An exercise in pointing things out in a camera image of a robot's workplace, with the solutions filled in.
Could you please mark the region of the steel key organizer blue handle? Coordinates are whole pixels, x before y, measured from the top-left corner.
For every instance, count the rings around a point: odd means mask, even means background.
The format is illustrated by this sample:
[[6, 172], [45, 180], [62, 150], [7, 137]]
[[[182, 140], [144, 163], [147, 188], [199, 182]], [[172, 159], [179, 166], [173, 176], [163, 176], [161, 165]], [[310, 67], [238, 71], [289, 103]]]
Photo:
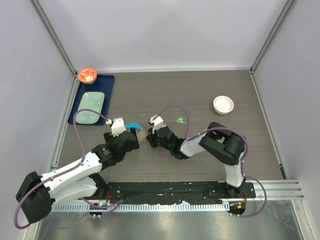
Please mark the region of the steel key organizer blue handle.
[[133, 130], [133, 133], [136, 134], [138, 143], [140, 145], [147, 142], [148, 130], [142, 127], [139, 123], [126, 123], [124, 127], [129, 131]]

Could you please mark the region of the green tag with key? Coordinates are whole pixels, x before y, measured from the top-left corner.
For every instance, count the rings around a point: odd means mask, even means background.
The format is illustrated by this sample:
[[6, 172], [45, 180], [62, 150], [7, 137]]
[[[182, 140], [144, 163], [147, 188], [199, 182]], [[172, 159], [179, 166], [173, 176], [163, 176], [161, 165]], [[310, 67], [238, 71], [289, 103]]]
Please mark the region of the green tag with key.
[[176, 124], [186, 124], [184, 117], [179, 117], [175, 120]]

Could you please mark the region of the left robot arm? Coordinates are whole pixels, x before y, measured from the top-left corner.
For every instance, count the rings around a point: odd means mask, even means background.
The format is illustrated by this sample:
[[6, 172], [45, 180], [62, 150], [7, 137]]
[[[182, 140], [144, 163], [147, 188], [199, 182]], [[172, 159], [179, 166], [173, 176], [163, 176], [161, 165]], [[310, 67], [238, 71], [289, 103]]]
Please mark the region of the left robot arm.
[[100, 172], [125, 158], [125, 154], [139, 149], [135, 128], [118, 136], [104, 133], [104, 144], [95, 146], [84, 157], [44, 174], [33, 171], [24, 178], [15, 198], [28, 223], [44, 219], [54, 207], [70, 201], [93, 197], [102, 199], [107, 184]]

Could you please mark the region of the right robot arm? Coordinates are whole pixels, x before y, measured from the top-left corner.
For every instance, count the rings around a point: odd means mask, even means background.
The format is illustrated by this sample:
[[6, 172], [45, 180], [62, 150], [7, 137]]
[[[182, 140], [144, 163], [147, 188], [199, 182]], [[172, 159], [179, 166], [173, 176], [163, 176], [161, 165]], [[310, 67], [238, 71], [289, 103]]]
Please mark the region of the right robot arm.
[[225, 168], [225, 190], [236, 198], [244, 192], [241, 159], [247, 154], [247, 140], [239, 132], [211, 122], [207, 129], [190, 138], [179, 138], [167, 126], [148, 130], [147, 141], [153, 148], [162, 147], [178, 160], [186, 160], [198, 153], [208, 152]]

